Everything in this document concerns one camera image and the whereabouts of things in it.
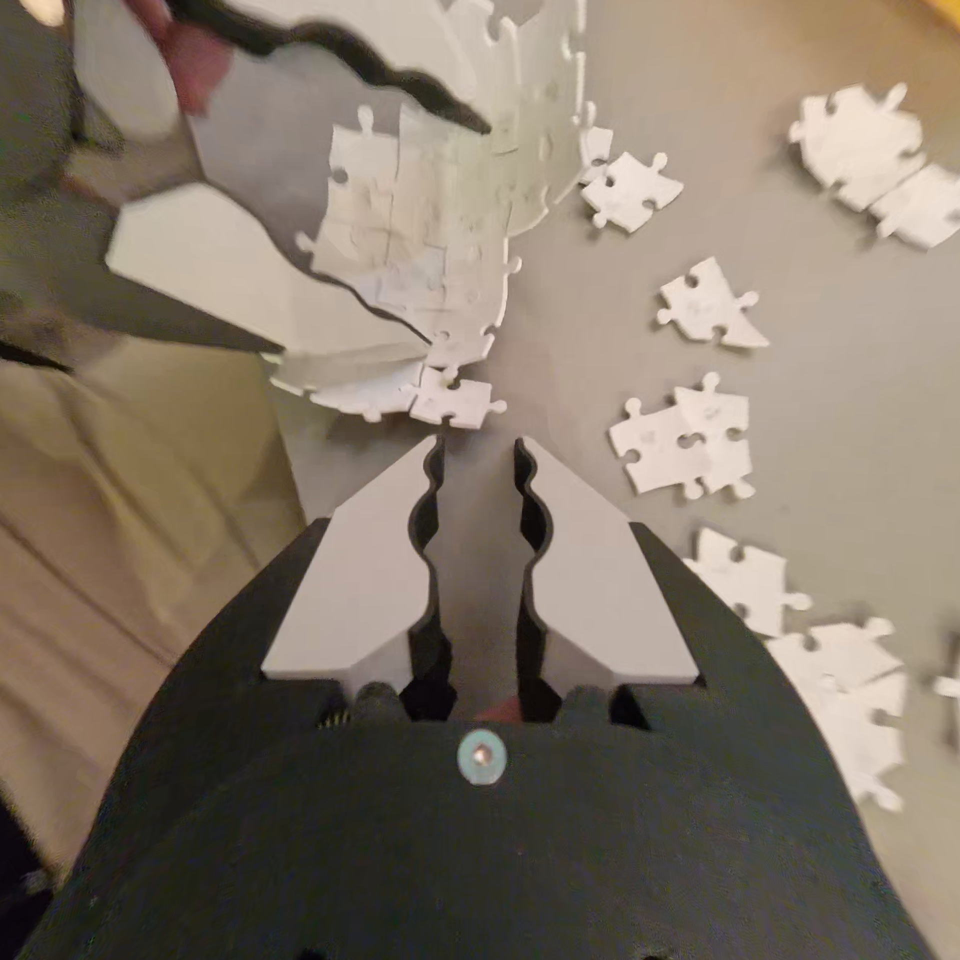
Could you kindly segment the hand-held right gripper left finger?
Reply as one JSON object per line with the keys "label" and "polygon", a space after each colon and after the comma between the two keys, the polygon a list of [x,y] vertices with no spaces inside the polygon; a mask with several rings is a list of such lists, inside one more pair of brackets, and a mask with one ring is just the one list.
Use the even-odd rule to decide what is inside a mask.
{"label": "hand-held right gripper left finger", "polygon": [[262,662],[266,677],[333,681],[348,702],[379,683],[415,721],[450,717],[452,648],[426,557],[445,452],[428,436],[334,510]]}

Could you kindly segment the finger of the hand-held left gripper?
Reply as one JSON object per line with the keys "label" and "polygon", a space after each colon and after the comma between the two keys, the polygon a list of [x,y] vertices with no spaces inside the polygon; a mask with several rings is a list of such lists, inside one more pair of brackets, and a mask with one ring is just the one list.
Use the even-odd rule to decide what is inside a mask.
{"label": "finger of the hand-held left gripper", "polygon": [[294,45],[321,49],[366,86],[396,90],[426,113],[480,136],[492,131],[478,103],[478,74],[440,2],[180,1],[173,17],[233,49],[268,58]]}
{"label": "finger of the hand-held left gripper", "polygon": [[194,181],[124,203],[105,255],[137,282],[298,356],[426,356],[407,324],[294,267],[258,219]]}

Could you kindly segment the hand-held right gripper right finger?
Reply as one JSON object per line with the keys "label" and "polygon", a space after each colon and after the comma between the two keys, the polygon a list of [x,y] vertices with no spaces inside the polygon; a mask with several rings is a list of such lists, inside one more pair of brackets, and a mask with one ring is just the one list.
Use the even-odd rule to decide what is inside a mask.
{"label": "hand-held right gripper right finger", "polygon": [[699,669],[628,516],[531,437],[513,446],[523,572],[515,636],[526,722],[551,722],[572,690],[688,686]]}

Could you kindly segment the assembled white puzzle section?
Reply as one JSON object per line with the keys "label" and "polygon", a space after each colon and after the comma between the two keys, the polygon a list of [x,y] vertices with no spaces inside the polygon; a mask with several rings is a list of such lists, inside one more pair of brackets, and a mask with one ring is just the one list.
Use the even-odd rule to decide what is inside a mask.
{"label": "assembled white puzzle section", "polygon": [[478,77],[491,132],[453,126],[402,106],[396,135],[334,126],[327,208],[315,234],[294,235],[318,277],[344,280],[372,310],[427,344],[420,359],[366,361],[363,373],[325,372],[318,355],[286,352],[270,382],[376,423],[408,412],[423,387],[450,389],[484,360],[522,260],[509,242],[538,225],[590,165],[586,54],[574,49],[587,2],[543,2],[525,23],[491,33],[491,2],[454,2],[446,20]]}

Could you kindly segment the single white puzzle piece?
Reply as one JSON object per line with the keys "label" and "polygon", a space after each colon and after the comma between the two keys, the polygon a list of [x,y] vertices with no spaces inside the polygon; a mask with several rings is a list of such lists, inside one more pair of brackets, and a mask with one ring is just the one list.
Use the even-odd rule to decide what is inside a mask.
{"label": "single white puzzle piece", "polygon": [[425,367],[415,390],[409,416],[432,426],[448,424],[452,428],[479,430],[488,415],[504,414],[508,405],[494,400],[492,385],[461,379],[448,383],[441,370]]}

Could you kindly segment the white puzzle pieces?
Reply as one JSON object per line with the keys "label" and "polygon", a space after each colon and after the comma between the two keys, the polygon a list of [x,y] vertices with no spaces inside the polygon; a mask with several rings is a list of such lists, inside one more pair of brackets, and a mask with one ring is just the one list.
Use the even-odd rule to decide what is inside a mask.
{"label": "white puzzle pieces", "polygon": [[[958,175],[927,161],[921,121],[903,110],[907,90],[902,81],[879,96],[859,83],[803,97],[787,138],[823,190],[851,211],[870,213],[878,237],[894,235],[928,251],[958,232]],[[665,153],[649,163],[629,152],[611,159],[614,133],[597,126],[594,116],[589,102],[581,131],[582,199],[593,210],[595,229],[614,225],[634,234],[675,201],[683,185],[665,175]],[[771,345],[749,317],[758,292],[735,292],[713,256],[664,284],[658,295],[654,323],[673,327],[691,343],[743,353]],[[710,371],[696,387],[673,390],[673,404],[661,410],[643,413],[637,398],[625,403],[607,438],[617,457],[635,455],[624,471],[637,495],[669,487],[682,488],[688,501],[721,493],[745,500],[756,493],[746,438],[749,400],[720,385],[720,374]],[[694,551],[685,565],[765,641],[851,798],[901,811],[902,797],[884,779],[906,761],[903,736],[877,719],[900,718],[906,705],[906,666],[882,645],[894,632],[891,622],[872,616],[785,633],[786,611],[809,610],[812,600],[789,588],[784,557],[740,546],[708,527],[695,535]]]}

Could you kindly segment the person's left hand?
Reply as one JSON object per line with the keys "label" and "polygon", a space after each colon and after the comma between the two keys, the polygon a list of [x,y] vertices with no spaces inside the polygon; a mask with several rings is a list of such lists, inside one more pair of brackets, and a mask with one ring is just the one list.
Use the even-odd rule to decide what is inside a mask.
{"label": "person's left hand", "polygon": [[234,59],[230,44],[204,27],[174,18],[167,2],[126,1],[160,52],[187,116],[205,117]]}

